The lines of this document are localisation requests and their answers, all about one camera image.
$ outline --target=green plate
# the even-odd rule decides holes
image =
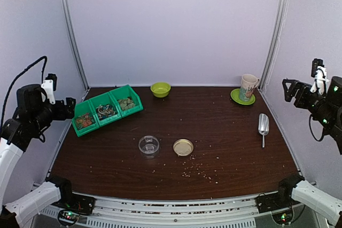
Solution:
[[[233,101],[237,102],[238,104],[251,105],[251,104],[255,103],[255,96],[254,95],[252,95],[252,97],[249,101],[242,101],[239,98],[239,94],[240,94],[240,88],[237,88],[237,89],[234,89],[231,91],[230,96],[233,99]]]

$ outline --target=white backdrop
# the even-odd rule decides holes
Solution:
[[[68,0],[91,86],[261,76],[278,0]]]
[[[45,76],[58,77],[56,99],[84,95],[76,69],[60,0],[0,0],[0,106],[17,74],[41,56],[48,56]],[[40,84],[43,62],[28,71],[14,85],[6,108],[6,119],[17,106],[16,90],[27,84]],[[46,142],[32,140],[19,160],[7,187],[4,203],[12,202],[44,181],[58,140],[67,122],[55,121],[46,131]]]
[[[309,111],[284,100],[282,80],[313,83],[311,63],[324,60],[328,77],[342,76],[342,0],[290,0],[273,74],[266,87],[267,99],[289,139],[301,170],[309,181],[342,199],[342,156],[327,136],[316,142],[309,131]],[[322,126],[315,122],[320,137]]]

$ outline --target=brown tabletop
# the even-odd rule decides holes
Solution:
[[[88,98],[112,88],[92,88]],[[73,190],[144,200],[227,198],[275,191],[297,169],[270,111],[258,92],[252,106],[230,99],[233,88],[173,87],[165,99],[134,88],[144,110],[77,138],[71,127],[52,169]],[[261,148],[258,118],[270,118]],[[160,140],[157,158],[140,155],[145,135]],[[173,143],[186,138],[191,156],[179,157]]]

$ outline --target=green plastic bin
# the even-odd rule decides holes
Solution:
[[[134,92],[134,90],[129,85],[125,85],[123,87],[114,89],[110,91],[110,94],[113,97],[113,99],[117,102],[118,109],[122,117],[126,117],[128,115],[142,111],[144,109],[143,104],[140,101],[140,97],[138,96],[136,92]],[[118,100],[126,99],[128,97],[132,98],[133,102],[135,103],[135,107],[133,107],[132,109],[123,111],[120,107],[120,104],[118,103]]]
[[[77,119],[77,117],[79,117],[85,113],[89,113],[89,115],[92,115],[94,117],[95,124],[92,124],[86,128],[82,128],[82,129],[78,130],[77,126],[76,126],[76,119]],[[73,123],[73,127],[74,127],[75,132],[76,132],[78,137],[83,136],[89,132],[92,132],[93,130],[98,129],[100,127],[98,124],[98,121],[96,120],[95,115],[96,115],[96,113],[94,113],[92,111],[91,105],[90,105],[88,100],[84,101],[80,104],[77,104],[75,106],[75,117],[72,119],[72,123]]]
[[[100,127],[103,127],[104,125],[112,123],[115,120],[121,119],[121,113],[119,111],[120,109],[119,103],[116,100],[114,100],[109,93],[103,93],[102,95],[90,98],[89,101],[90,101],[90,105],[92,108],[92,112],[94,113],[94,116],[98,124],[100,125]],[[96,113],[96,108],[100,105],[107,105],[107,104],[110,104],[113,106],[113,108],[116,111],[116,115],[100,120]]]

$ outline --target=jar lid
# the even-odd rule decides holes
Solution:
[[[174,152],[179,156],[188,156],[193,151],[193,144],[186,139],[179,139],[173,144]]]

